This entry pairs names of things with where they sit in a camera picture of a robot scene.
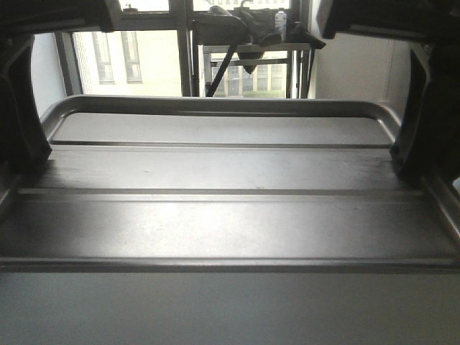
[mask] building window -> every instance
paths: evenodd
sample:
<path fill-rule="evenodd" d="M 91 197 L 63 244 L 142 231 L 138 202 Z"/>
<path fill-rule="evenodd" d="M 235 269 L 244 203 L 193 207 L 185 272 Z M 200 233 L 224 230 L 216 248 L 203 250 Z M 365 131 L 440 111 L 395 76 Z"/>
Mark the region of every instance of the building window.
<path fill-rule="evenodd" d="M 229 66 L 228 82 L 229 96 L 240 96 L 238 66 Z"/>
<path fill-rule="evenodd" d="M 110 61 L 109 41 L 105 32 L 93 32 L 94 53 L 98 67 L 99 83 L 111 84 L 114 82 L 112 64 Z"/>
<path fill-rule="evenodd" d="M 268 90 L 268 66 L 267 65 L 257 66 L 257 90 L 258 91 Z"/>
<path fill-rule="evenodd" d="M 213 80 L 216 78 L 218 70 L 219 70 L 219 68 L 217 68 L 217 67 L 212 68 Z M 216 96 L 220 96 L 220 97 L 225 96 L 224 79 L 225 79 L 226 75 L 227 75 L 227 73 L 224 74 L 224 76 L 222 77 L 221 82 L 217 86 L 217 89 L 216 89 L 216 92 L 215 92 Z"/>
<path fill-rule="evenodd" d="M 282 90 L 282 66 L 272 65 L 272 90 Z"/>
<path fill-rule="evenodd" d="M 135 31 L 122 31 L 124 65 L 126 67 L 126 81 L 128 83 L 141 83 L 141 66 L 139 64 L 139 51 L 137 49 L 137 36 Z"/>
<path fill-rule="evenodd" d="M 254 77 L 252 74 L 243 74 L 243 91 L 254 91 Z"/>

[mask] plastic bottle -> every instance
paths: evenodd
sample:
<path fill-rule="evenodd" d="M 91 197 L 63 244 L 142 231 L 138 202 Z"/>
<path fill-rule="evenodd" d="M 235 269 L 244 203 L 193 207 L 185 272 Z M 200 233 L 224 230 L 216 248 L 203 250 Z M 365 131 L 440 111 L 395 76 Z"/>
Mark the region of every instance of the plastic bottle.
<path fill-rule="evenodd" d="M 275 29 L 281 34 L 281 42 L 286 42 L 286 23 L 288 15 L 280 9 L 275 15 Z"/>

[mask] window pane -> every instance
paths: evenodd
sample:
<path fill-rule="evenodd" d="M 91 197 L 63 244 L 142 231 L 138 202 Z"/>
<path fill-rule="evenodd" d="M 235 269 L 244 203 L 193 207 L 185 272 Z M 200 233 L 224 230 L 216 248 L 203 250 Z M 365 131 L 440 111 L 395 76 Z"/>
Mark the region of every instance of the window pane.
<path fill-rule="evenodd" d="M 272 85 L 271 85 L 272 90 L 282 89 L 282 66 L 281 65 L 272 65 L 271 82 L 272 82 Z"/>
<path fill-rule="evenodd" d="M 131 7 L 139 12 L 167 12 L 170 10 L 169 0 L 119 0 L 119 3 L 122 9 Z"/>
<path fill-rule="evenodd" d="M 268 89 L 268 68 L 267 65 L 257 66 L 257 90 L 266 91 Z"/>
<path fill-rule="evenodd" d="M 239 7 L 241 0 L 193 0 L 193 9 L 195 11 L 208 11 L 213 5 L 219 5 L 225 9 L 234 9 Z M 245 3 L 250 9 L 279 9 L 280 7 L 289 8 L 290 0 L 254 0 L 253 3 Z"/>
<path fill-rule="evenodd" d="M 176 31 L 79 32 L 73 37 L 85 94 L 181 96 Z"/>
<path fill-rule="evenodd" d="M 217 63 L 218 66 L 224 59 L 223 53 L 209 54 L 203 63 Z M 224 73 L 222 81 L 215 92 L 217 97 L 243 97 L 243 98 L 285 98 L 286 97 L 286 72 L 287 65 L 263 65 L 263 60 L 286 58 L 286 52 L 266 52 L 261 59 L 261 64 L 252 74 L 248 74 L 243 66 L 229 66 Z M 212 80 L 216 77 L 219 67 L 212 67 L 210 73 Z"/>

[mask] white wall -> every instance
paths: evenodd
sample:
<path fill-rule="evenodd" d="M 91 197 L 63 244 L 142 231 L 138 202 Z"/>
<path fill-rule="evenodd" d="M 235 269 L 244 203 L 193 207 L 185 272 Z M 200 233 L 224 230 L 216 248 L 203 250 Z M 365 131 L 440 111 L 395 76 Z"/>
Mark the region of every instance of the white wall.
<path fill-rule="evenodd" d="M 312 0 L 311 32 L 319 0 Z M 315 98 L 382 102 L 401 116 L 410 82 L 410 48 L 402 41 L 337 34 L 316 54 L 312 94 Z"/>
<path fill-rule="evenodd" d="M 35 35 L 32 51 L 32 85 L 39 116 L 42 116 L 51 104 L 66 97 L 53 34 Z"/>

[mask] stainless steel tray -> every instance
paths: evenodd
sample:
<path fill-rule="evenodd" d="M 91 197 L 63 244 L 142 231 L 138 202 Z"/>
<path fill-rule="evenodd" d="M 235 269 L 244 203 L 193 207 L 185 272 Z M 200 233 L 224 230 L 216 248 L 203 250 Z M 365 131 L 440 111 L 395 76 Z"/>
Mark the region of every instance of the stainless steel tray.
<path fill-rule="evenodd" d="M 459 268 L 458 201 L 395 177 L 377 104 L 79 96 L 44 128 L 45 173 L 5 177 L 2 270 Z"/>

